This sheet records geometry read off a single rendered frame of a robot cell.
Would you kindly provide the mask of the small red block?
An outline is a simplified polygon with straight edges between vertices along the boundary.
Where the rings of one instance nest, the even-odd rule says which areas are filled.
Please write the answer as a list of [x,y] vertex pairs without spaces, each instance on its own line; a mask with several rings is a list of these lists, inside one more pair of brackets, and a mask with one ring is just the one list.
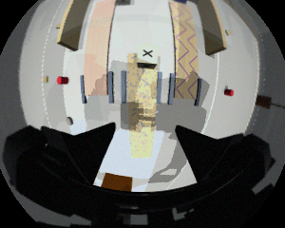
[[61,85],[61,84],[67,84],[67,83],[69,83],[69,80],[67,79],[67,77],[62,77],[62,76],[60,76],[60,77],[56,77],[56,81],[58,81],[58,84],[59,85]]
[[226,96],[234,96],[234,90],[231,88],[231,90],[229,90],[229,88],[226,88],[225,91],[223,91],[223,95],[226,95]]

